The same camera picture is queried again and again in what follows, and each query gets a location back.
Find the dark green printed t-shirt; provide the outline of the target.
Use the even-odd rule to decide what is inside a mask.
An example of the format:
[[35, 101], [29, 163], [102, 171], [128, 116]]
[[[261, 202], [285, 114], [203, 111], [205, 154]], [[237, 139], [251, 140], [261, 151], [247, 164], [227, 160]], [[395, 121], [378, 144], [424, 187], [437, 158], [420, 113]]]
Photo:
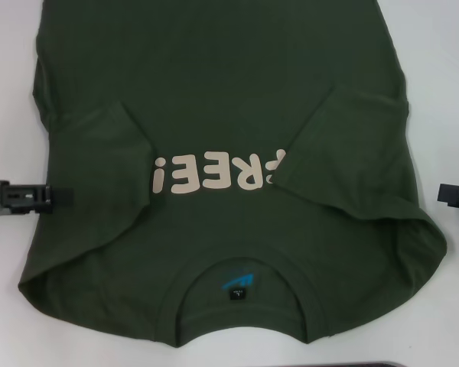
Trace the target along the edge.
[[238, 326], [310, 343], [446, 255], [377, 0], [44, 0], [36, 50], [62, 193], [18, 284], [40, 312], [174, 347]]

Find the dark grey robot base edge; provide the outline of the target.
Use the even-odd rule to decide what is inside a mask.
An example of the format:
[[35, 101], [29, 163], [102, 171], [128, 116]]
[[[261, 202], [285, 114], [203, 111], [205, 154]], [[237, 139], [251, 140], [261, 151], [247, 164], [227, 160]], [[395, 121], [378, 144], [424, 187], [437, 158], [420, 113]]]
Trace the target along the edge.
[[330, 367], [405, 367], [393, 362], [355, 362], [331, 365]]

